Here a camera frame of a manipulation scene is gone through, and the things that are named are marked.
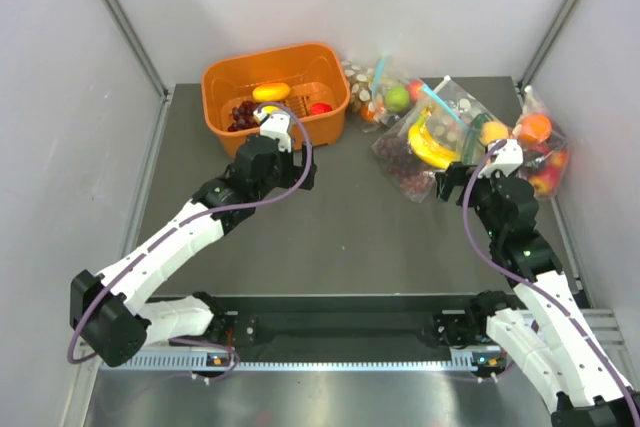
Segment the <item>yellow fake banana bunch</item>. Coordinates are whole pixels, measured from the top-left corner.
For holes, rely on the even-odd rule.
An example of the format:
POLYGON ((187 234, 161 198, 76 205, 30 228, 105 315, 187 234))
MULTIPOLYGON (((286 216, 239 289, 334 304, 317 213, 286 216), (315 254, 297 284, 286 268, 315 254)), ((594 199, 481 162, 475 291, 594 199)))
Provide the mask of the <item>yellow fake banana bunch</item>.
POLYGON ((456 141, 459 127, 454 118, 435 103, 429 104, 412 124, 408 142, 422 161, 439 170, 457 162, 456 141))

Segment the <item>blue zip top bag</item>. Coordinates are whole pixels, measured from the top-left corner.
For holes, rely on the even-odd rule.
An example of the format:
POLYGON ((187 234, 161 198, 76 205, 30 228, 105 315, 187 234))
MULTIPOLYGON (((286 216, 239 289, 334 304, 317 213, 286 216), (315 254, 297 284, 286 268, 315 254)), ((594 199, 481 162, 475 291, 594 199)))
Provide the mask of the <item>blue zip top bag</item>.
POLYGON ((453 162, 470 165, 486 146, 486 136, 501 123, 451 77, 437 86, 407 85, 410 108, 372 145, 382 172, 409 200, 422 202, 436 175, 453 162))

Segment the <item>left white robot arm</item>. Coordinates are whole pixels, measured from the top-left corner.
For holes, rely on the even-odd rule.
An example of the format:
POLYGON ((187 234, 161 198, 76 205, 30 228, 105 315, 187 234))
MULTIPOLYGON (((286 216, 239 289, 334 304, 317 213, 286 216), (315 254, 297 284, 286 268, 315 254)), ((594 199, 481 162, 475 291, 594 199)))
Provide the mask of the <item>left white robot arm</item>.
POLYGON ((71 282, 70 324, 108 366, 129 361, 151 344, 181 337, 216 343, 227 321, 215 299, 203 292, 173 301, 153 293, 187 261, 222 239, 268 203, 282 188, 313 187, 316 166, 309 145, 295 164, 277 140, 251 135, 223 175, 203 184, 161 230, 119 262, 97 274, 87 270, 71 282))

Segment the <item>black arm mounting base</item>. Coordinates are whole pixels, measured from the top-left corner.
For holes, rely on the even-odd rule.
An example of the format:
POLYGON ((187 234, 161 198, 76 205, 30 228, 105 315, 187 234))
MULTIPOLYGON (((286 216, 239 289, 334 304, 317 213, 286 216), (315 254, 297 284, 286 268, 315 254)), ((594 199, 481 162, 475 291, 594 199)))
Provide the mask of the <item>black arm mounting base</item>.
POLYGON ((367 351, 419 353, 487 345, 474 295, 223 296, 203 334, 173 345, 234 347, 251 355, 361 357, 367 351))

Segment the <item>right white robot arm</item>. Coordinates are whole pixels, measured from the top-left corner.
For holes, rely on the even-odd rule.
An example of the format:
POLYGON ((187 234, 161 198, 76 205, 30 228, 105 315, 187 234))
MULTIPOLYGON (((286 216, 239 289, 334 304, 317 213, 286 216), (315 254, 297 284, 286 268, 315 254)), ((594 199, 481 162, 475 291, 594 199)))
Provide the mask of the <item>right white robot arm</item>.
POLYGON ((476 295, 465 309, 476 341, 506 351, 542 398, 554 426, 636 426, 639 392, 615 367, 577 305, 549 242, 536 226, 539 204, 525 180, 452 163, 436 176, 437 196, 454 188, 465 215, 489 237, 481 257, 507 278, 504 293, 476 295))

